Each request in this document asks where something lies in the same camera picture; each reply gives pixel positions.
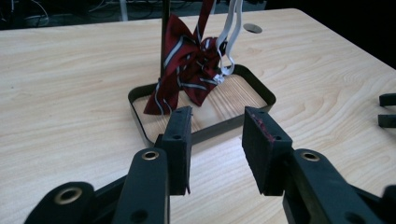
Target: light wood surface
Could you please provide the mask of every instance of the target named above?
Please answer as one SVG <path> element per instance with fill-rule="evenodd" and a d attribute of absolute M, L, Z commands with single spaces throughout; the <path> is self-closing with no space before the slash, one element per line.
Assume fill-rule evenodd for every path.
<path fill-rule="evenodd" d="M 196 17 L 183 18 L 190 28 Z M 211 16 L 219 35 L 225 15 Z M 324 154 L 351 184 L 395 184 L 396 132 L 377 126 L 378 96 L 396 72 L 295 9 L 249 12 L 233 57 L 276 96 L 270 114 L 294 141 Z M 22 223 L 51 189 L 96 189 L 125 175 L 145 147 L 127 94 L 159 75 L 160 20 L 0 32 L 0 223 Z M 191 195 L 172 223 L 286 223 L 281 198 L 259 195 L 242 129 L 193 146 Z"/>
<path fill-rule="evenodd" d="M 149 96 L 136 99 L 133 102 L 136 115 L 142 122 L 142 128 L 147 139 L 155 143 L 158 134 L 164 133 L 170 118 L 167 116 L 147 115 L 144 113 Z M 268 105 L 260 95 L 240 76 L 227 76 L 225 81 L 207 95 L 201 106 L 192 104 L 189 96 L 181 91 L 178 96 L 177 108 L 191 106 L 191 132 L 196 133 L 217 123 L 241 116 L 245 105 L 263 108 Z"/>

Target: black object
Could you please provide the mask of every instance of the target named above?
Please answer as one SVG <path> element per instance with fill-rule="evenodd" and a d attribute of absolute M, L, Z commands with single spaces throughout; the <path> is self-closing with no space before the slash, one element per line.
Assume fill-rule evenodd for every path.
<path fill-rule="evenodd" d="M 396 93 L 387 93 L 380 95 L 379 105 L 396 105 Z M 396 128 L 396 114 L 378 115 L 378 125 L 382 128 Z"/>
<path fill-rule="evenodd" d="M 191 107 L 172 113 L 156 147 L 134 155 L 130 171 L 93 191 L 84 182 L 70 182 L 50 191 L 26 224 L 36 223 L 168 223 L 169 195 L 189 189 Z"/>
<path fill-rule="evenodd" d="M 289 223 L 396 223 L 396 186 L 382 198 L 349 185 L 325 156 L 294 150 L 260 109 L 247 107 L 242 146 L 260 193 L 281 196 Z"/>

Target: screw hole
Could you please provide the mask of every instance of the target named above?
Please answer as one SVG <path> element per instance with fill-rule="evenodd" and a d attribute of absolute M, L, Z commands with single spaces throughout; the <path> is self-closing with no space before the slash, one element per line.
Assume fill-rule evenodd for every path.
<path fill-rule="evenodd" d="M 133 223 L 142 223 L 145 222 L 149 217 L 149 214 L 145 210 L 138 210 L 131 214 L 131 221 Z"/>
<path fill-rule="evenodd" d="M 55 196 L 54 201 L 60 205 L 72 203 L 73 201 L 77 200 L 81 194 L 82 189 L 80 188 L 71 187 L 68 189 L 63 189 Z"/>
<path fill-rule="evenodd" d="M 142 155 L 143 160 L 146 161 L 153 161 L 157 159 L 160 156 L 160 153 L 156 151 L 148 151 L 145 154 Z"/>
<path fill-rule="evenodd" d="M 262 32 L 262 28 L 258 25 L 252 24 L 252 23 L 246 23 L 244 24 L 245 30 L 253 33 L 253 34 L 259 34 Z"/>
<path fill-rule="evenodd" d="M 311 152 L 303 152 L 301 156 L 308 161 L 319 161 L 320 157 Z"/>

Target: fabric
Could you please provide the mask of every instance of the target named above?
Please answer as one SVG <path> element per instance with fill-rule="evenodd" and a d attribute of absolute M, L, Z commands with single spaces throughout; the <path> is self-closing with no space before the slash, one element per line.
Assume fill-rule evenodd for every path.
<path fill-rule="evenodd" d="M 164 74 L 159 78 L 155 91 L 148 99 L 145 114 L 170 114 L 177 108 L 180 90 L 186 92 L 193 103 L 201 106 L 206 96 L 223 81 L 222 69 L 218 66 L 221 56 L 226 51 L 227 34 L 224 35 L 223 31 L 220 41 L 216 37 L 202 40 L 213 4 L 214 0 L 203 2 L 193 34 L 180 18 L 171 14 L 164 37 Z M 234 5 L 235 3 L 233 9 L 230 9 L 232 14 L 235 10 Z"/>

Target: tray rim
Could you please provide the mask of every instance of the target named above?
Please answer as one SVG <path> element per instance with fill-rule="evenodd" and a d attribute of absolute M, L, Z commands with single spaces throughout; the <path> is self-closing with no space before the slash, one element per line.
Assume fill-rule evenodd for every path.
<path fill-rule="evenodd" d="M 235 68 L 233 70 L 233 75 L 242 77 L 247 82 L 247 84 L 250 85 L 250 87 L 257 94 L 260 95 L 260 97 L 267 103 L 267 105 L 261 107 L 261 109 L 263 109 L 265 112 L 269 112 L 272 106 L 276 102 L 275 95 L 256 76 L 254 76 L 254 74 L 248 68 L 246 68 L 242 64 L 235 65 Z M 146 134 L 143 123 L 140 120 L 136 112 L 136 109 L 134 108 L 134 101 L 138 98 L 151 95 L 152 92 L 155 90 L 156 86 L 157 83 L 148 84 L 145 86 L 139 86 L 131 89 L 130 92 L 128 93 L 128 100 L 131 106 L 132 115 L 134 119 L 138 121 L 139 132 L 143 136 L 143 139 L 147 147 L 154 147 L 154 143 L 151 142 L 151 140 L 149 140 Z M 212 138 L 216 135 L 226 133 L 232 129 L 238 128 L 241 126 L 241 124 L 243 124 L 243 121 L 244 121 L 244 115 L 242 114 L 233 117 L 231 119 L 226 119 L 212 126 L 203 128 L 202 130 L 199 130 L 191 134 L 191 144 L 195 145 L 209 138 Z"/>

